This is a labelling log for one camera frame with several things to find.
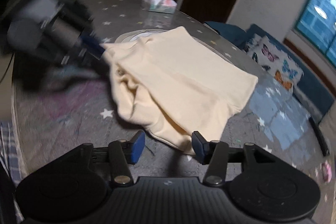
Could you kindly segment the cream garment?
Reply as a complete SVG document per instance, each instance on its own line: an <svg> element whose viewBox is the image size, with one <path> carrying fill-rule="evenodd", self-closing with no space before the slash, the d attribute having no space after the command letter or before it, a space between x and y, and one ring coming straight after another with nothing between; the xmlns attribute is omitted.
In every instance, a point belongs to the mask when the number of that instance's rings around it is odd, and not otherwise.
<svg viewBox="0 0 336 224"><path fill-rule="evenodd" d="M119 116L188 155L194 153L192 133L220 139L258 82L181 26L133 42L106 43L104 49Z"/></svg>

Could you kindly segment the black remote control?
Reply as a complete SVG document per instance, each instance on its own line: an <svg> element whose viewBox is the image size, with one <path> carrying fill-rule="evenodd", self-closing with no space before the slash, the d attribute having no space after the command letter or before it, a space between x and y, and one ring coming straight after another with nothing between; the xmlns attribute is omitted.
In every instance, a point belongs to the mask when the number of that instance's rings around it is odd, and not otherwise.
<svg viewBox="0 0 336 224"><path fill-rule="evenodd" d="M316 124L315 120L313 119L313 117L309 117L308 119L314 133L315 133L315 136L318 140L318 143L319 143L319 146L320 146L320 149L321 149L321 152L323 154L324 157L327 157L330 155L330 150L329 150L329 147L327 146L327 143L326 143L326 139L325 137L323 136L321 130L319 129L318 125Z"/></svg>

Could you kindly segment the blue sofa bench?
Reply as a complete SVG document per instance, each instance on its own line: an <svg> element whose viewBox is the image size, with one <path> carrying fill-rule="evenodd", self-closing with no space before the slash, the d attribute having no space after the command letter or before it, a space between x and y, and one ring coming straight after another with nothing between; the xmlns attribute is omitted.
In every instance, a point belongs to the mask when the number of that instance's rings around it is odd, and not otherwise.
<svg viewBox="0 0 336 224"><path fill-rule="evenodd" d="M275 78L310 112L316 123L322 121L334 103L334 97L318 77L289 48L256 24L248 30L238 26L205 22Z"/></svg>

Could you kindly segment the tissue box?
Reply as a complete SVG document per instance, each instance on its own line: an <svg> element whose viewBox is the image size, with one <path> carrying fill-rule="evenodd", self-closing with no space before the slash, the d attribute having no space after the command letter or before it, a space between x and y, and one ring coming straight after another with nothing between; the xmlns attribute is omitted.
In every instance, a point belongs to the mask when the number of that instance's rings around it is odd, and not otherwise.
<svg viewBox="0 0 336 224"><path fill-rule="evenodd" d="M173 14L177 3L174 0L142 0L142 7L149 12Z"/></svg>

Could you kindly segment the butterfly print pillow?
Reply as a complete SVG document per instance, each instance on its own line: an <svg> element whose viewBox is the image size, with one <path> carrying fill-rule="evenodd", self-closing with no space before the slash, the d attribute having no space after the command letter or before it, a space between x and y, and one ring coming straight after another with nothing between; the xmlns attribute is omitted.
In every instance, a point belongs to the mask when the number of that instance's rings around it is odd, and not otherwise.
<svg viewBox="0 0 336 224"><path fill-rule="evenodd" d="M261 37L257 34L246 42L244 51L284 89L293 93L304 72L288 53L274 46L268 36Z"/></svg>

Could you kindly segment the window with blue view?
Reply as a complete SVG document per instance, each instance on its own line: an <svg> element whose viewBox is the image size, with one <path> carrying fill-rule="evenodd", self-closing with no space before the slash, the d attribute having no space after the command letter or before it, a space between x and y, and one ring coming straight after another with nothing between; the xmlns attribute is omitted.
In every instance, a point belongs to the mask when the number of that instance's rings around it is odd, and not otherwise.
<svg viewBox="0 0 336 224"><path fill-rule="evenodd" d="M335 66L335 0L307 0L295 30Z"/></svg>

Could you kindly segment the pink fluffy scrunchie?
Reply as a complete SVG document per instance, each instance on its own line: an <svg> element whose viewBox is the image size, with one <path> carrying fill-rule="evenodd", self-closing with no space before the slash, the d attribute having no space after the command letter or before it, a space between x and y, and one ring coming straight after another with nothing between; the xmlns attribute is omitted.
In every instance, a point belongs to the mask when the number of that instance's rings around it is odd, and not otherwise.
<svg viewBox="0 0 336 224"><path fill-rule="evenodd" d="M331 182L332 179L332 169L328 161L321 164L322 177L325 183Z"/></svg>

